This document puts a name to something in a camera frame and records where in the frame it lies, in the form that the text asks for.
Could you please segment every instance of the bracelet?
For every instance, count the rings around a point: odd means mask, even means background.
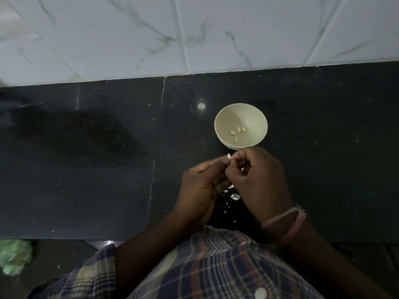
[[[292,224],[292,226],[291,226],[290,230],[287,232],[287,234],[285,234],[284,236],[282,236],[280,239],[278,239],[275,242],[276,246],[283,248],[284,246],[287,245],[287,243],[289,243],[291,241],[291,239],[294,237],[294,235],[299,230],[302,222],[306,218],[305,210],[302,209],[300,206],[295,206],[295,207],[289,209],[288,211],[285,211],[284,213],[277,215],[276,217],[273,217],[271,219],[268,219],[267,221],[262,223],[262,229],[265,229],[268,226],[270,226],[273,222],[283,218],[284,216],[287,216],[288,214],[290,214],[292,212],[296,212],[296,211],[298,211],[298,216],[297,216],[295,222]]]

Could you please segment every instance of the shirt button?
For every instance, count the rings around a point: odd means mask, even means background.
[[[255,291],[255,299],[266,299],[267,298],[267,290],[263,287],[258,288]]]

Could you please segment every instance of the bowl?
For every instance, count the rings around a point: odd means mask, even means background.
[[[247,131],[237,132],[238,127],[244,127]],[[231,104],[217,114],[215,132],[222,144],[230,149],[252,147],[266,136],[267,120],[262,111],[252,105]]]

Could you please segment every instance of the backsplash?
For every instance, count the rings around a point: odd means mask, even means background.
[[[0,0],[0,86],[399,59],[399,0]]]

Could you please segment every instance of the bowl rim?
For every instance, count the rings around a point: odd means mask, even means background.
[[[225,144],[225,145],[227,145],[227,146],[230,146],[230,147],[233,147],[233,148],[237,148],[237,150],[246,148],[246,147],[238,147],[238,146],[235,146],[235,145],[226,143],[224,140],[222,140],[222,139],[220,138],[219,134],[217,134],[217,131],[216,131],[216,120],[217,120],[217,117],[219,116],[219,114],[220,114],[223,110],[225,110],[226,108],[228,108],[228,107],[230,107],[230,106],[233,106],[233,105],[248,105],[248,106],[251,106],[252,108],[255,108],[256,110],[258,110],[258,111],[263,115],[263,117],[265,118],[265,121],[266,121],[266,132],[265,132],[264,136],[262,137],[262,139],[261,139],[260,141],[258,141],[256,144],[253,145],[253,146],[256,146],[257,144],[259,144],[259,143],[265,138],[265,136],[266,136],[266,134],[267,134],[267,131],[268,131],[268,129],[269,129],[269,123],[267,122],[267,118],[266,118],[266,116],[263,114],[263,112],[262,112],[261,110],[259,110],[258,108],[256,108],[256,107],[253,106],[253,105],[246,104],[246,103],[234,103],[234,104],[227,105],[227,106],[223,107],[223,108],[217,113],[217,115],[215,116],[215,121],[213,122],[213,128],[214,128],[214,130],[215,130],[215,133],[216,133],[216,135],[217,135],[217,138],[219,138],[219,140],[220,140],[223,144]]]

